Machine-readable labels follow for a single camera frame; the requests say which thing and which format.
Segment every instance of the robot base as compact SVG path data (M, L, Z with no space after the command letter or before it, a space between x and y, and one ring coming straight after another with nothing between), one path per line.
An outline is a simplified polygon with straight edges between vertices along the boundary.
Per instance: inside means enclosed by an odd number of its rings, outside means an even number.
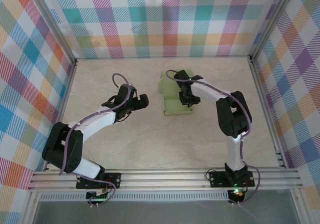
M225 175L225 171L211 171L209 172L210 187L253 187L255 180L252 171L248 171L242 178L231 184Z
M112 182L118 189L120 188L121 173L101 173L96 179ZM80 177L75 187L76 189L105 189L106 186L112 188L109 184L95 182Z

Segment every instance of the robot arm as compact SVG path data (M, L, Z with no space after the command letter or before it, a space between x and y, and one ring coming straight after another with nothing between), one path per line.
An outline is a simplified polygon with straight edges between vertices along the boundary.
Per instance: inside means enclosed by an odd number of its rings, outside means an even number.
M136 88L131 86L130 89L130 97L122 106L113 109L113 111L105 112L112 107L118 106L125 100L128 93L127 85L120 86L118 94L112 96L94 112L103 112L102 114L93 115L74 129L68 142L67 162L64 169L66 173L73 172L91 179L99 179L98 175L104 172L105 169L82 157L83 143L99 130L121 121L126 115L130 115L132 111L143 109L148 106L149 100L146 94L140 95L140 99L138 99L137 96L134 97L134 95L137 95ZM77 123L78 121L68 124L58 122L53 126L42 152L44 160L59 169L62 168L65 148L64 142L71 127Z
M231 97L226 97L226 95L223 95L222 93L227 93L238 99L244 106L250 121L252 122L252 117L243 94L240 91L233 93L227 91L219 92L218 88L210 84L216 89L214 90L208 85L205 85L205 83L209 84L209 82L204 80L201 76L190 77L184 70L177 72L174 75L174 78L179 80L199 80L201 82L176 82L181 89L179 96L183 105L191 106L199 103L201 99L205 99L216 105L219 127L227 137L225 174L231 183L236 182L244 176L248 170L248 167L244 165L240 157L240 138L241 135L249 130L249 126L241 107Z

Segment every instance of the beige floor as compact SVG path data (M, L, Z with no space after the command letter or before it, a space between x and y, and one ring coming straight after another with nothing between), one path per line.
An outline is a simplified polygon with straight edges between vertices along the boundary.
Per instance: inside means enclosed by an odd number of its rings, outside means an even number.
M205 101L191 115L164 116L158 93L161 70L191 68L224 90L243 92L253 118L244 157L255 166L277 166L276 155L246 58L152 58L80 60L64 123L85 117L118 91L112 83L121 73L146 93L150 104L122 123L108 126L84 144L83 156L105 168L223 167L226 139L214 105Z

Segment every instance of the light green block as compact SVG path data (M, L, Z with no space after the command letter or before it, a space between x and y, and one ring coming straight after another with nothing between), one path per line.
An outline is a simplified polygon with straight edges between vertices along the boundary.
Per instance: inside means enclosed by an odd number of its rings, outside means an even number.
M185 71L189 76L194 75L191 69L185 69ZM169 72L169 76L173 77L174 75L174 72ZM192 113L192 107L188 108L187 105L182 105L180 102L180 88L174 80L171 80L166 76L166 70L161 71L158 92L164 96L163 111L165 115L181 115Z

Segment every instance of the plaid wall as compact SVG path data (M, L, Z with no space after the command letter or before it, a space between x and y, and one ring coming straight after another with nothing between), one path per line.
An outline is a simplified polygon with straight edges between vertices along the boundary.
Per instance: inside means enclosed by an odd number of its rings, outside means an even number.
M123 58L245 56L268 0L45 1L77 57Z
M280 0L273 0L273 3L271 5L267 15L264 18L264 21L263 21L263 23L262 23L262 25L261 25L261 27L259 29L259 32L258 32L258 34L256 35L256 37L254 39L253 45L252 45L252 47L250 49L250 52L249 52L250 55L255 50L255 47L257 46L256 44L259 42L259 40L260 40L260 38L262 36L262 33L266 30L271 16L274 14L275 10L279 7L278 6L279 2L280 2Z
M0 0L0 223L16 223L69 80L33 0Z
M320 0L290 0L256 66L286 159L320 223Z

